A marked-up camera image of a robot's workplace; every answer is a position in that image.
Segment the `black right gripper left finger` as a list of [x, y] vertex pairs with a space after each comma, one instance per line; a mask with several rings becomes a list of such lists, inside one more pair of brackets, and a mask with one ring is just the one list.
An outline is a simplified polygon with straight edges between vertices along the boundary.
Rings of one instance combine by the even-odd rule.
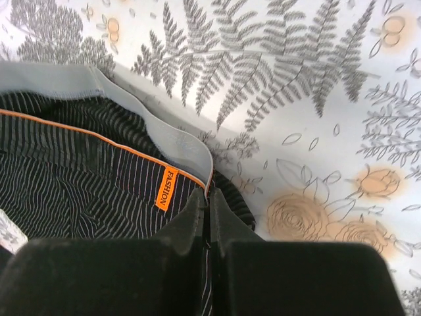
[[2, 315], [198, 315], [203, 191], [144, 239], [31, 240], [1, 273]]

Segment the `black pinstriped underwear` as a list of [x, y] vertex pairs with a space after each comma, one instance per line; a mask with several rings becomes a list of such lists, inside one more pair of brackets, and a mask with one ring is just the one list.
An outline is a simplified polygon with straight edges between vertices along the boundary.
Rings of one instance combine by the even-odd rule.
[[1, 63], [1, 273], [31, 240], [150, 238], [200, 189], [198, 315], [214, 315], [211, 192], [253, 232], [254, 216], [203, 143], [137, 104], [88, 66]]

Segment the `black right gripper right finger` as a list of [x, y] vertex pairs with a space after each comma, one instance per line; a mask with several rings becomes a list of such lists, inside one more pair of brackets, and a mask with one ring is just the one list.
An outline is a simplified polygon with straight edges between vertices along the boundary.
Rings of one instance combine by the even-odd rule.
[[385, 261], [370, 246], [267, 242], [209, 200], [214, 315], [402, 315]]

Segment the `floral patterned table mat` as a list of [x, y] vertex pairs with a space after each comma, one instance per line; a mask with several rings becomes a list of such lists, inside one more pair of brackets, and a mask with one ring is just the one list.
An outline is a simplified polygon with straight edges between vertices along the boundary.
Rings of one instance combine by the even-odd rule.
[[1, 63], [101, 72], [267, 242], [364, 244], [420, 314], [419, 1], [2, 1]]

